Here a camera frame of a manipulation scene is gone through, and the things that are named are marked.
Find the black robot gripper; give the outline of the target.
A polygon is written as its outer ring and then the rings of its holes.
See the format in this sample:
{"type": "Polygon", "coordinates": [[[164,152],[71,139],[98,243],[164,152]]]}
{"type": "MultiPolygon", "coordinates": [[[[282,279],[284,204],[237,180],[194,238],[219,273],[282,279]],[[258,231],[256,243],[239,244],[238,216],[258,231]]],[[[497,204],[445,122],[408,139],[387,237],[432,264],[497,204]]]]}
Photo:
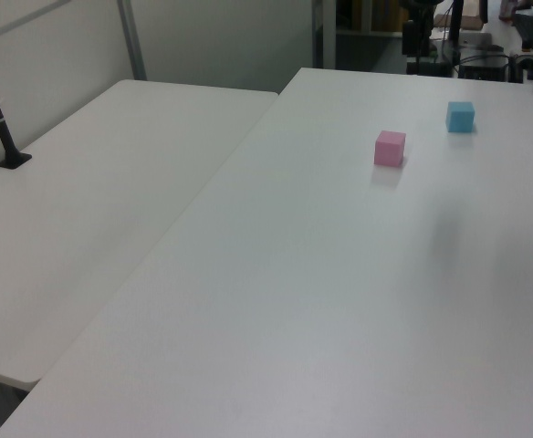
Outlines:
{"type": "Polygon", "coordinates": [[[407,56],[406,72],[421,73],[421,57],[428,57],[431,51],[430,36],[432,24],[426,21],[408,20],[402,25],[402,53],[407,56]]]}

